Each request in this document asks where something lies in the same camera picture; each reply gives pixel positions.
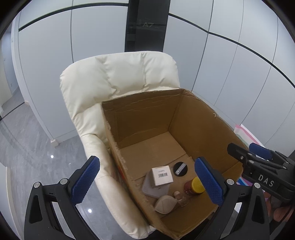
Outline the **person's right hand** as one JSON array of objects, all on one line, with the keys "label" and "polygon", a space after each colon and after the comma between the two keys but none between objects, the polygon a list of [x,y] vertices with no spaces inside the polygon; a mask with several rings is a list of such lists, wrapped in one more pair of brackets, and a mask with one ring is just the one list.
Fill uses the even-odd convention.
[{"label": "person's right hand", "polygon": [[270,219],[276,222],[287,222],[294,212],[294,205],[282,206],[281,201],[277,198],[265,193],[266,207],[268,210],[268,216]]}]

